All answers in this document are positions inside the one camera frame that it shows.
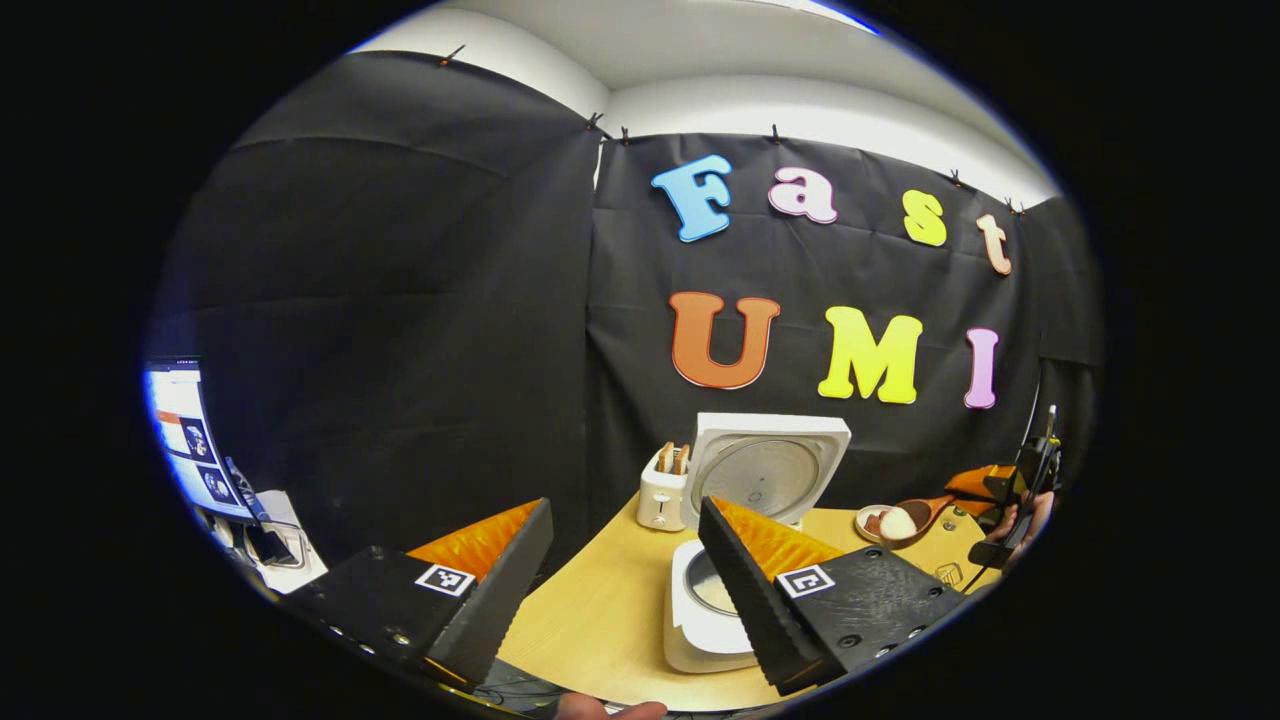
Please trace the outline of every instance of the monitor screen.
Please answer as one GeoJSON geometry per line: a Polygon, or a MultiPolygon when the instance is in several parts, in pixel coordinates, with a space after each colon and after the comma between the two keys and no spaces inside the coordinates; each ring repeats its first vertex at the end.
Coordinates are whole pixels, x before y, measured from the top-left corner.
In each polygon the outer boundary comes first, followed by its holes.
{"type": "Polygon", "coordinates": [[[195,357],[148,360],[143,384],[147,407],[173,478],[196,506],[223,518],[256,523],[257,498],[228,470],[218,454],[205,411],[200,361],[195,357]]]}

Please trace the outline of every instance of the colorful foam letter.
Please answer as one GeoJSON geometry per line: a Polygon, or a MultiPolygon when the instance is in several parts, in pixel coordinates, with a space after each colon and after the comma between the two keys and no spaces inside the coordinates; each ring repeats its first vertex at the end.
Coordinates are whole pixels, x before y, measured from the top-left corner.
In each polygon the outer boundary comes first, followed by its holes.
{"type": "Polygon", "coordinates": [[[808,215],[824,225],[836,222],[836,209],[831,205],[833,191],[827,178],[805,168],[778,168],[773,177],[782,181],[769,188],[769,205],[778,213],[808,215]],[[804,184],[795,184],[799,179],[804,184]]]}
{"type": "Polygon", "coordinates": [[[1000,336],[987,328],[970,328],[965,337],[973,346],[973,379],[969,380],[969,392],[964,393],[964,404],[965,407],[986,410],[996,405],[996,393],[991,392],[991,377],[1000,336]]]}
{"type": "Polygon", "coordinates": [[[677,292],[671,296],[676,309],[676,333],[671,361],[676,372],[695,386],[737,389],[755,382],[764,372],[769,350],[769,325],[782,307],[763,297],[744,297],[737,311],[746,318],[742,328],[742,355],[732,365],[712,360],[712,320],[724,309],[724,301],[707,292],[677,292]]]}
{"type": "Polygon", "coordinates": [[[915,402],[915,345],[924,332],[920,320],[897,315],[888,322],[878,345],[861,310],[828,307],[827,322],[836,332],[831,343],[831,370],[827,379],[818,383],[818,395],[851,397],[854,386],[849,382],[849,368],[852,366],[864,400],[872,396],[883,377],[884,384],[876,395],[881,402],[915,402]]]}
{"type": "Polygon", "coordinates": [[[937,197],[909,190],[902,193],[902,209],[906,210],[902,222],[911,240],[924,245],[942,245],[947,241],[947,225],[942,222],[942,204],[937,197]]]}
{"type": "Polygon", "coordinates": [[[1005,242],[1005,231],[996,224],[996,218],[992,218],[991,213],[978,218],[978,229],[987,238],[987,259],[991,260],[991,266],[1002,275],[1014,272],[1014,264],[1009,261],[1009,258],[1005,258],[1005,252],[1000,247],[1000,243],[1005,242]]]}
{"type": "Polygon", "coordinates": [[[681,241],[701,240],[728,227],[728,215],[712,210],[710,201],[714,200],[721,208],[728,206],[728,186],[719,176],[732,170],[733,167],[724,158],[708,155],[653,177],[650,184],[666,190],[671,204],[676,206],[681,222],[681,241]],[[698,176],[701,174],[707,178],[699,183],[698,176]]]}

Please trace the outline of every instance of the human hand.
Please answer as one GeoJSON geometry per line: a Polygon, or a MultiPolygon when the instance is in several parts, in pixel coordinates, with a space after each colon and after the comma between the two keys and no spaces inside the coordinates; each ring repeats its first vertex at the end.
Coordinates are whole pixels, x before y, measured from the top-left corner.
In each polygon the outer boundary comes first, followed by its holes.
{"type": "MultiPolygon", "coordinates": [[[[1023,502],[1027,502],[1027,492],[1023,492],[1023,502]]],[[[1018,543],[1010,553],[1009,560],[1005,562],[1005,570],[1011,568],[1014,562],[1021,556],[1021,553],[1030,546],[1036,537],[1042,529],[1044,529],[1046,523],[1048,523],[1050,512],[1053,511],[1053,492],[1046,492],[1036,496],[1032,501],[1032,523],[1027,528],[1027,534],[1023,536],[1023,541],[1018,543]]],[[[987,533],[987,542],[1000,542],[1009,536],[1010,530],[1014,529],[1014,523],[1018,521],[1018,505],[1010,505],[1005,509],[1005,516],[1001,518],[1000,524],[996,529],[987,533]]]]}
{"type": "Polygon", "coordinates": [[[556,708],[554,720],[660,720],[667,706],[660,702],[641,702],[609,715],[604,703],[582,693],[564,693],[556,708]]]}

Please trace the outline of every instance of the wooden spoon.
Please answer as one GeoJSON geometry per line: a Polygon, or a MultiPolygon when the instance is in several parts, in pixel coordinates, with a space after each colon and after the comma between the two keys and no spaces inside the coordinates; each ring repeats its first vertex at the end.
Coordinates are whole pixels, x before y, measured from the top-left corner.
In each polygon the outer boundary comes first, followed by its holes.
{"type": "Polygon", "coordinates": [[[902,502],[899,502],[896,507],[905,510],[906,514],[911,516],[911,521],[915,523],[915,534],[901,539],[888,539],[884,536],[881,536],[884,547],[900,550],[920,539],[924,537],[924,533],[933,527],[933,521],[938,519],[942,510],[954,501],[954,495],[943,495],[942,497],[934,497],[931,500],[904,500],[902,502]]]}

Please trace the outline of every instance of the wooden table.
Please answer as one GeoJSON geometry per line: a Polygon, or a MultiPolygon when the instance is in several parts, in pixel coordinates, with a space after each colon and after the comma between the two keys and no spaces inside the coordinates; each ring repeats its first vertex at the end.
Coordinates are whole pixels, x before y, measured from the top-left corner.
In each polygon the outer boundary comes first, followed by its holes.
{"type": "MultiPolygon", "coordinates": [[[[586,547],[525,598],[498,657],[571,691],[622,705],[657,700],[673,712],[737,710],[782,700],[759,665],[707,674],[667,665],[662,637],[671,557],[676,546],[698,539],[698,533],[640,525],[637,502],[632,497],[586,547]]],[[[803,532],[845,552],[869,547],[854,530],[855,515],[856,510],[815,507],[803,518],[803,532]]],[[[947,509],[923,538],[897,553],[963,588],[978,571],[966,560],[969,547],[982,538],[972,516],[947,509]],[[946,529],[945,521],[954,529],[946,529]]],[[[987,570],[969,592],[998,578],[997,570],[987,570]]]]}

